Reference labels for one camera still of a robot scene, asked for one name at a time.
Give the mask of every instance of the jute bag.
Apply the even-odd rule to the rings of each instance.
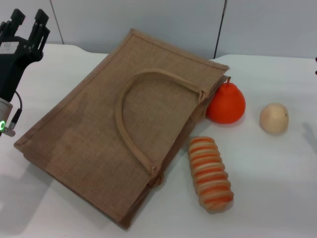
[[[226,70],[131,30],[15,147],[127,228]]]

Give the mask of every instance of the rope handle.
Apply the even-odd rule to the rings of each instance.
[[[127,93],[131,90],[133,85],[144,78],[145,76],[153,75],[153,74],[161,74],[166,76],[166,79],[169,79],[171,81],[174,81],[175,83],[183,86],[184,88],[189,89],[190,91],[193,91],[199,95],[199,102],[202,101],[203,97],[203,91],[195,84],[189,82],[188,80],[170,73],[166,70],[163,69],[158,69],[158,68],[150,68],[143,70],[134,76],[128,81],[128,83],[124,86],[122,91],[119,93],[119,96],[116,100],[115,104],[115,120],[116,120],[116,125],[117,129],[126,144],[126,146],[130,149],[132,154],[138,159],[138,161],[143,165],[143,167],[150,173],[151,178],[155,178],[156,175],[159,172],[159,168],[157,168],[143,153],[139,148],[133,143],[131,137],[129,136],[124,123],[123,123],[123,103],[125,100],[125,97]]]

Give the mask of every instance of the robotic arm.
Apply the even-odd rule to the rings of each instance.
[[[16,88],[25,68],[43,58],[43,48],[50,33],[46,27],[49,17],[39,9],[29,39],[14,36],[24,18],[25,15],[19,9],[15,9],[11,16],[12,20],[0,25],[0,136],[15,135],[14,127],[22,112],[22,100]],[[19,98],[20,108],[6,127],[14,94]]]

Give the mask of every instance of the white table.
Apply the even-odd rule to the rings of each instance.
[[[308,238],[317,236],[317,63],[314,59],[228,55],[231,82],[247,108],[234,126],[200,123],[193,135],[215,139],[229,173],[234,204],[208,214],[198,204],[187,154],[181,150],[166,183],[149,196],[129,231],[13,148],[14,142],[68,94],[106,55],[75,46],[46,45],[19,84],[24,111],[16,136],[0,138],[0,237],[21,238]],[[287,133],[259,127],[270,102],[289,110]],[[12,101],[15,109],[18,100]]]

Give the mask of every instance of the striped toy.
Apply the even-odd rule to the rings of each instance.
[[[233,192],[214,140],[206,136],[192,138],[188,155],[200,204],[207,211],[225,210]]]

